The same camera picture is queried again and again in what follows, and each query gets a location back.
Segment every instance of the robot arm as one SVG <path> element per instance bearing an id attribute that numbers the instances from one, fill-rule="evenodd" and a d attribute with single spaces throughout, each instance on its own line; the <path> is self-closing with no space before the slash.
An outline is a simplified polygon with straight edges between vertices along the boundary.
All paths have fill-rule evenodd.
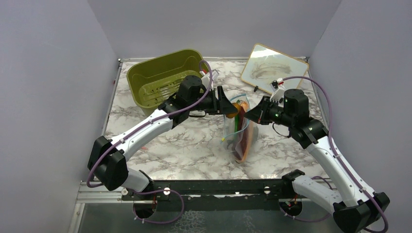
<path id="1" fill-rule="evenodd" d="M 87 164 L 88 169 L 91 170 L 103 153 L 113 146 L 112 142 L 120 141 L 121 143 L 109 152 L 109 156 L 104 157 L 99 163 L 94 175 L 109 191 L 120 186 L 137 192 L 143 191 L 151 183 L 151 179 L 143 171 L 129 169 L 126 165 L 126 162 L 141 147 L 160 134 L 182 123 L 189 117 L 190 111 L 202 110 L 209 115 L 238 112 L 237 108 L 225 96 L 223 88 L 218 86 L 216 90 L 210 90 L 207 96 L 193 108 L 152 122 L 157 117 L 191 106 L 206 91 L 204 83 L 205 81 L 197 76 L 187 76 L 181 82 L 179 90 L 160 104 L 158 109 L 138 125 L 111 139 L 106 139 L 104 136 L 96 139 Z M 130 135 L 143 125 L 146 126 Z"/>
<path id="2" fill-rule="evenodd" d="M 284 106 L 264 96 L 260 103 L 245 117 L 262 125 L 274 122 L 289 128 L 289 136 L 308 151 L 323 167 L 336 185 L 338 192 L 314 182 L 310 177 L 298 176 L 292 180 L 293 189 L 333 214 L 335 222 L 344 232 L 358 232 L 380 218 L 372 201 L 364 190 L 374 195 L 375 201 L 384 211 L 389 205 L 385 193 L 376 193 L 338 152 L 334 155 L 328 141 L 328 130 L 316 119 L 309 117 L 309 99 L 302 90 L 290 89 L 284 92 Z M 362 184 L 362 189 L 353 182 L 338 161 L 341 158 L 354 177 Z"/>

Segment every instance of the clear plastic bag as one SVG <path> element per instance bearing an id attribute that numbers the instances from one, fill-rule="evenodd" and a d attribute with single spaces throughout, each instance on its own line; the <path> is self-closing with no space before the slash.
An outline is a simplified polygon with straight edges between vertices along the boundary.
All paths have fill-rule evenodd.
<path id="1" fill-rule="evenodd" d="M 243 117 L 250 110 L 246 94 L 237 95 L 231 98 L 230 102 L 237 107 L 239 112 L 223 116 L 222 142 L 224 148 L 234 155 L 236 162 L 242 163 L 257 140 L 258 128 L 254 122 Z"/>

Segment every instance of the gray wall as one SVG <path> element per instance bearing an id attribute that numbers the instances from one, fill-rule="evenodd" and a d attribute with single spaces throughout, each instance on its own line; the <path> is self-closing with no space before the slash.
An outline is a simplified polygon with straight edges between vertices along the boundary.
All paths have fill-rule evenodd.
<path id="1" fill-rule="evenodd" d="M 249 56 L 262 43 L 310 56 L 341 0 L 88 0 L 118 57 L 192 48 Z"/>
<path id="2" fill-rule="evenodd" d="M 310 59 L 331 96 L 339 149 L 391 199 L 389 232 L 412 227 L 411 38 L 410 0 L 343 0 Z"/>
<path id="3" fill-rule="evenodd" d="M 66 232 L 117 60 L 85 0 L 0 3 L 0 232 Z"/>

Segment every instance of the green plastic basket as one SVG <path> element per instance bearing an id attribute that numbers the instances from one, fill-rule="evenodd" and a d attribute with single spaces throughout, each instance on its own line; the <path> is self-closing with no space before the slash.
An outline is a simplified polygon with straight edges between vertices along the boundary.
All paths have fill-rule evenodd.
<path id="1" fill-rule="evenodd" d="M 199 73 L 201 60 L 198 51 L 181 50 L 132 66 L 127 72 L 127 81 L 137 106 L 149 116 L 179 89 L 186 76 L 202 77 Z M 208 71 L 204 64 L 202 69 Z"/>

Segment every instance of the white marble tabletop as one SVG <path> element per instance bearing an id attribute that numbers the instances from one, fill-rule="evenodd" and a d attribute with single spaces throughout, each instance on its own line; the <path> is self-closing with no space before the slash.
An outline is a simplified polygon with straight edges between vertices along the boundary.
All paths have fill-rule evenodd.
<path id="1" fill-rule="evenodd" d="M 251 107 L 255 107 L 263 95 L 240 80 L 245 62 L 209 62 L 212 69 L 220 72 L 215 86 L 222 85 L 226 96 L 246 93 Z M 105 136 L 111 138 L 127 131 L 145 116 L 136 106 L 126 79 L 126 73 L 134 64 L 123 63 Z M 312 117 L 322 120 L 316 96 L 309 81 L 300 84 L 309 97 Z M 258 140 L 246 161 L 235 162 L 231 153 L 221 144 L 223 116 L 189 118 L 173 130 L 158 136 L 139 150 L 128 161 L 128 166 L 142 170 L 154 180 L 202 180 L 202 179 L 266 179 L 280 178 L 295 169 L 309 176 L 325 176 L 316 160 L 292 138 L 284 138 L 274 132 L 271 125 L 259 125 Z M 284 135 L 288 129 L 275 126 Z"/>

